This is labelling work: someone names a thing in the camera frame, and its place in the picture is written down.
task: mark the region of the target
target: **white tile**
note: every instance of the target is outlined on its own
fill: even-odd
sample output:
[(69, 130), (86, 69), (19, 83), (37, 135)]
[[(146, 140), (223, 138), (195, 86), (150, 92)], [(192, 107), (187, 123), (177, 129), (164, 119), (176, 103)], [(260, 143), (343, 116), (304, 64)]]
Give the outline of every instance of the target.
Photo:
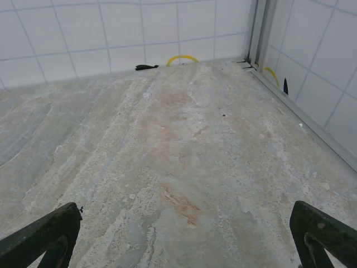
[(357, 13), (357, 1), (356, 0), (339, 0), (337, 7), (341, 8), (344, 11)]
[(51, 0), (12, 0), (16, 8), (49, 7)]
[(177, 41), (176, 4), (142, 6), (145, 43)]
[(217, 0), (216, 35), (246, 32), (252, 0)]
[(346, 88), (356, 68), (356, 28), (357, 17), (335, 11), (311, 67), (341, 89)]
[(52, 0), (54, 4), (83, 4), (95, 3), (97, 0)]
[(0, 1), (0, 11), (1, 10), (9, 10), (13, 9), (13, 6), (11, 5), (10, 0), (1, 0)]
[(146, 46), (146, 62), (148, 65), (166, 65), (168, 60), (178, 54), (178, 44)]
[(134, 70), (136, 65), (145, 64), (144, 49), (142, 46), (110, 49), (112, 72)]
[(35, 58), (0, 61), (0, 74), (7, 88), (45, 82)]
[(151, 4), (151, 3), (172, 3), (176, 2), (176, 0), (141, 0), (143, 4)]
[(310, 0), (294, 1), (282, 52), (309, 67), (332, 8)]
[(296, 103), (320, 126), (324, 126), (341, 95), (337, 88), (309, 73)]
[(133, 3), (139, 4), (139, 0), (99, 0), (100, 2), (125, 2), (125, 3)]
[(335, 6), (337, 0), (317, 0), (317, 2), (328, 4), (329, 6)]
[(0, 13), (0, 36), (0, 59), (33, 55), (15, 12)]
[[(181, 55), (190, 55), (199, 62), (213, 59), (213, 46), (214, 38), (180, 42)], [(192, 62), (192, 60), (181, 59), (181, 63)]]
[(180, 40), (214, 36), (214, 1), (180, 3)]
[(281, 91), (284, 90), (284, 79), (288, 84), (289, 98), (295, 101), (296, 96), (307, 74), (307, 69), (292, 61), (283, 54), (279, 57), (276, 75)]
[(357, 100), (342, 97), (326, 128), (357, 157)]
[(108, 46), (143, 44), (139, 5), (104, 4), (101, 9)]
[[(278, 62), (278, 57), (279, 57), (279, 51), (272, 48), (271, 46), (268, 46), (267, 52), (266, 52), (266, 57), (265, 57), (264, 63), (263, 63), (264, 68), (269, 67), (270, 69), (275, 71), (275, 67), (277, 66), (277, 62)], [(264, 71), (263, 74), (275, 83), (275, 79), (271, 75), (270, 72)]]
[(48, 82), (76, 78), (68, 54), (58, 54), (38, 57)]
[(244, 35), (216, 38), (216, 59), (227, 59), (243, 56)]
[(36, 54), (66, 51), (55, 12), (52, 8), (19, 11), (18, 14)]
[(347, 92), (357, 98), (357, 73), (353, 76), (352, 81), (347, 88)]
[(273, 45), (277, 49), (280, 49), (283, 42), (291, 5), (292, 0), (278, 0), (275, 7), (272, 28), (269, 34), (269, 44)]
[(71, 53), (78, 77), (109, 74), (109, 59), (106, 49)]
[(70, 51), (106, 46), (97, 5), (58, 7), (56, 10)]

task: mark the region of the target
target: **black object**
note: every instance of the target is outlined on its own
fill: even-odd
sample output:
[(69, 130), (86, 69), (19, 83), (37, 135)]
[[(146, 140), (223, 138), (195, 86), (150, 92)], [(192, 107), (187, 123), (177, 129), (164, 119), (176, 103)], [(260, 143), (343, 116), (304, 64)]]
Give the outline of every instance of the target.
[(357, 231), (337, 219), (297, 201), (290, 230), (303, 268), (333, 268), (325, 249), (346, 267), (357, 267)]
[(288, 82), (286, 82), (286, 78), (284, 80), (284, 92), (289, 95), (289, 90), (288, 90)]
[(142, 70), (148, 70), (148, 69), (154, 69), (154, 68), (157, 68), (158, 65), (155, 65), (155, 66), (150, 66), (150, 65), (137, 65), (135, 67), (135, 70), (136, 71), (142, 71)]
[(67, 268), (82, 217), (68, 203), (0, 241), (0, 267), (27, 267), (45, 251), (38, 267)]

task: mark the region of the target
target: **yellow cable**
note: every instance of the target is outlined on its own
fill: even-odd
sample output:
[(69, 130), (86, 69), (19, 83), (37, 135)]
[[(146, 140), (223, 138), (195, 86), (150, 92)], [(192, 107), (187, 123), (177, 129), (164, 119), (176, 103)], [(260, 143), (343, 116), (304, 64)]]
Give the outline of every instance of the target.
[(189, 60), (193, 60), (196, 63), (199, 62), (196, 58), (194, 58), (190, 55), (178, 55), (178, 56), (172, 57), (170, 60), (168, 60), (166, 66), (170, 66), (170, 64), (176, 59), (189, 59)]
[(278, 80), (277, 76), (275, 75), (275, 73), (273, 72), (273, 70), (270, 69), (269, 67), (265, 67), (264, 71), (265, 71), (265, 70), (268, 71), (268, 72), (270, 72), (270, 73), (274, 76), (275, 81), (277, 82), (277, 86), (278, 86), (278, 88), (280, 88), (279, 80)]

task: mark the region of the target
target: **rust stain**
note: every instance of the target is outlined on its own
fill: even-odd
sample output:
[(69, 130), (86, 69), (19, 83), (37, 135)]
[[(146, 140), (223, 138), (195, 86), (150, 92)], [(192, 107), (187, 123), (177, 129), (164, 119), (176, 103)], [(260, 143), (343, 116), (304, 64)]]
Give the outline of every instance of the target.
[(187, 224), (191, 226), (197, 226), (198, 216), (201, 213), (201, 209), (189, 201), (183, 195), (174, 195), (170, 184), (164, 183), (163, 197), (180, 213), (183, 217), (187, 218)]
[(204, 128), (198, 130), (195, 134), (194, 137), (198, 137), (202, 134), (202, 132), (204, 132), (207, 128), (209, 128), (209, 126), (205, 126)]

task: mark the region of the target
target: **marble-patterned floor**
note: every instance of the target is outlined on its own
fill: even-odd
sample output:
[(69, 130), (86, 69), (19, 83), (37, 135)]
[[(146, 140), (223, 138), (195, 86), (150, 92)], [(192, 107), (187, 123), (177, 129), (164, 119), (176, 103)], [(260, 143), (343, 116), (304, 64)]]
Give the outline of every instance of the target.
[(84, 206), (70, 267), (297, 267), (296, 200), (357, 175), (232, 61), (0, 93), (0, 238)]

